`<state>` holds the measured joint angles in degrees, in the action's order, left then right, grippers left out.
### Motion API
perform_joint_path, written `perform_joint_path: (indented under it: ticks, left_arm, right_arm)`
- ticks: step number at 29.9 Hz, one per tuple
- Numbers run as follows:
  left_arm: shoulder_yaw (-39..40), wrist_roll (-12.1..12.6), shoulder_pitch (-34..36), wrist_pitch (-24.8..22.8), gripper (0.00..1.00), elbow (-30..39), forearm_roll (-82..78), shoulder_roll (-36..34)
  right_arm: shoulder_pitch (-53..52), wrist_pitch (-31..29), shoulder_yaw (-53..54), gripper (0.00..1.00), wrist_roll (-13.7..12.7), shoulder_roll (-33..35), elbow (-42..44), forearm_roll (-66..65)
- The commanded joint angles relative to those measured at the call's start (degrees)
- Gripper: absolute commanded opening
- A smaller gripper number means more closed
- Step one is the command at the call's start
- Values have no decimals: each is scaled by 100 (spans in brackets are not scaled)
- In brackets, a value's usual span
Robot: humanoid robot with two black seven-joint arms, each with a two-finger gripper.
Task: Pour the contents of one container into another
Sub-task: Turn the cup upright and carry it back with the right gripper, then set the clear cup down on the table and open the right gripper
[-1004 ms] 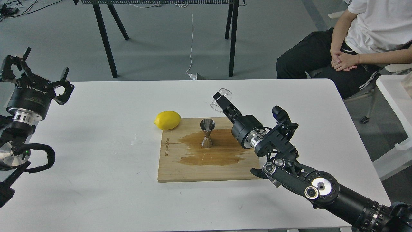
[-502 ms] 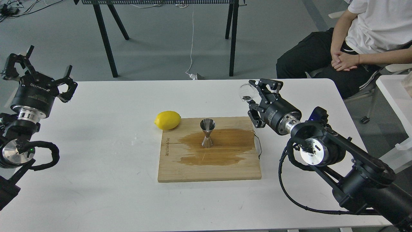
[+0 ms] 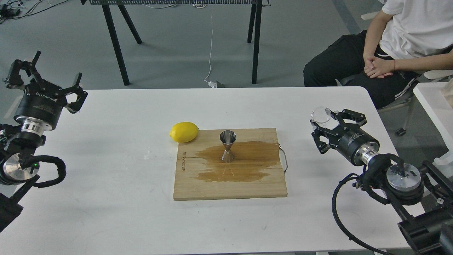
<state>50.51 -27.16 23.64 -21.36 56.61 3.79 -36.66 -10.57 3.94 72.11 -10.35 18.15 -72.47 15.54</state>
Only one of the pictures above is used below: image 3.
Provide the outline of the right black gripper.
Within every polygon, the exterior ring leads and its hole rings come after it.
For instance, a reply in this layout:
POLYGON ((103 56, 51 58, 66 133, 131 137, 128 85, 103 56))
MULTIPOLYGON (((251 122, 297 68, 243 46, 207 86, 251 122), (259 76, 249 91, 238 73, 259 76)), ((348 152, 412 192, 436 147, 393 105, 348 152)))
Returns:
POLYGON ((329 149, 335 149, 354 166, 368 165, 369 160, 379 153, 380 144, 361 129, 367 123, 366 116, 349 109, 331 111, 331 115, 338 121, 334 129, 314 127, 311 133, 319 152, 324 154, 329 149))

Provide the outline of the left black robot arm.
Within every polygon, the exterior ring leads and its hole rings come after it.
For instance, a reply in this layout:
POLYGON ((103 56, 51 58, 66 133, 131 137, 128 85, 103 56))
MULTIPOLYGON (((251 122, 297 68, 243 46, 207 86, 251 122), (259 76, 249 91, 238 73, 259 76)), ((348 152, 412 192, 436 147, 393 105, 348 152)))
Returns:
POLYGON ((65 179, 62 159, 35 151, 45 144, 44 132, 56 128, 63 108, 77 113, 88 95, 80 86, 82 74, 66 89, 42 79, 36 69, 40 54, 31 61, 15 60, 5 79, 7 88, 21 89, 24 95, 13 117, 18 125, 1 125, 1 184, 21 186, 10 197, 1 194, 1 231, 21 214, 19 201, 32 187, 51 187, 65 179))

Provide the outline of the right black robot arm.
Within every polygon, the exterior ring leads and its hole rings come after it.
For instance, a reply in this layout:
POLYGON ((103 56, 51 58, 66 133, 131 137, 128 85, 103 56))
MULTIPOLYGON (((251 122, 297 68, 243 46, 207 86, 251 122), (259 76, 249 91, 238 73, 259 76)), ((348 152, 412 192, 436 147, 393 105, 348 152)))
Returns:
POLYGON ((380 144, 361 127, 367 123, 362 113, 344 109, 331 111, 318 107, 311 113, 312 137, 320 153, 335 149, 354 166, 363 166, 363 173, 350 173, 334 190, 332 212, 338 227, 349 240, 372 250, 341 222, 337 196, 348 181, 374 200, 390 204, 402 221, 398 224, 403 237, 418 255, 451 255, 452 244, 452 182, 432 163, 424 161, 415 167, 399 156, 379 152, 380 144))

